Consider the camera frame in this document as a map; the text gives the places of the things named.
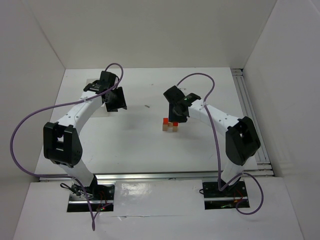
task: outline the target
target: white floor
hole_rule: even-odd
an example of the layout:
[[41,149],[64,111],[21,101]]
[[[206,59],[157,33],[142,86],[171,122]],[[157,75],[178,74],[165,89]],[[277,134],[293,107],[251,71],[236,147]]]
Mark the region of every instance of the white floor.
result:
[[[57,104],[79,99],[87,82],[99,79],[102,69],[67,69],[56,100]],[[118,76],[119,69],[111,69]],[[106,113],[99,109],[83,127],[80,140],[82,159],[93,173],[142,173],[216,171],[217,154],[210,127],[189,119],[178,132],[163,132],[163,118],[169,105],[163,93],[188,74],[206,73],[215,79],[215,90],[207,102],[237,117],[243,117],[234,80],[229,68],[128,68],[123,87],[127,110]],[[182,83],[186,93],[202,98],[212,86],[204,76],[193,76]],[[57,121],[70,106],[55,108],[51,122]],[[225,137],[218,134],[222,167],[227,159]],[[246,169],[257,169],[254,157]],[[39,156],[37,174],[64,171]]]
[[[67,211],[69,191],[59,182],[31,183],[14,240],[303,240],[286,185],[259,177],[264,204],[254,215],[205,210],[200,180],[117,182],[114,212],[96,218]],[[251,212],[260,203],[256,183],[245,179]]]

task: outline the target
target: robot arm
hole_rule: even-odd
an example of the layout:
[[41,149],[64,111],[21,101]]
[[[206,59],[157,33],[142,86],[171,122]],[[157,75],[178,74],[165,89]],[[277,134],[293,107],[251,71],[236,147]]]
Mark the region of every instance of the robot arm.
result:
[[[164,96],[169,102],[170,122],[185,123],[188,120],[187,117],[190,117],[211,127],[208,113],[204,107],[206,104],[216,130],[225,136],[225,151],[229,161],[221,174],[224,184],[241,173],[247,160],[260,148],[261,143],[256,128],[249,117],[245,116],[240,119],[224,113],[204,103],[204,100],[194,93],[185,96],[177,86],[168,89]],[[238,180],[234,179],[229,185],[235,184]]]
[[[118,77],[115,74],[102,71],[99,80],[89,83],[84,88],[80,100],[89,99],[112,88],[117,81]],[[89,192],[94,191],[97,179],[82,161],[83,150],[79,134],[88,119],[103,103],[108,112],[117,112],[119,108],[127,109],[122,87],[73,106],[57,122],[47,122],[43,128],[44,157],[58,164],[69,176],[80,180]]]

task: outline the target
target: white backdrop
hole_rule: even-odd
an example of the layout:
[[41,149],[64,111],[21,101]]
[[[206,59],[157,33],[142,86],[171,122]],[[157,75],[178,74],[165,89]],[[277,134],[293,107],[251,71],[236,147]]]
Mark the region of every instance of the white backdrop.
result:
[[[20,0],[0,1],[0,233],[12,239],[34,178],[11,159],[9,141],[29,113],[55,102],[65,68],[50,48]],[[52,111],[43,112],[20,128],[14,142],[16,157],[34,171],[42,145],[42,126]]]
[[284,176],[305,240],[320,234],[319,23],[319,0],[278,0],[244,68],[272,166]]
[[243,68],[276,0],[23,0],[66,69]]

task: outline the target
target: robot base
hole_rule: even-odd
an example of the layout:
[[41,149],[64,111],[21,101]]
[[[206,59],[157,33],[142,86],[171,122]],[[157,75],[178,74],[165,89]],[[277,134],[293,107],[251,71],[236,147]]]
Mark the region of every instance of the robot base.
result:
[[234,209],[238,202],[238,208],[249,208],[249,199],[246,184],[239,181],[234,186],[219,191],[218,182],[203,182],[203,189],[199,192],[204,197],[204,207],[210,209]]
[[[71,189],[78,188],[77,185],[72,185]],[[115,185],[97,185],[93,194],[88,193],[92,211],[96,212],[99,209],[100,212],[113,212],[114,210],[114,196]],[[83,192],[70,191],[68,202],[68,213],[89,212],[89,207],[85,195]]]

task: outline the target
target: wooden block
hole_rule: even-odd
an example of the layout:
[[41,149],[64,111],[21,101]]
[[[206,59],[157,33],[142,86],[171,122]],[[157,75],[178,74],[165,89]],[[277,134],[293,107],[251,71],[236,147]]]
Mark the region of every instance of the wooden block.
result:
[[167,124],[163,124],[162,125],[162,131],[164,131],[164,132],[168,131],[168,125]]

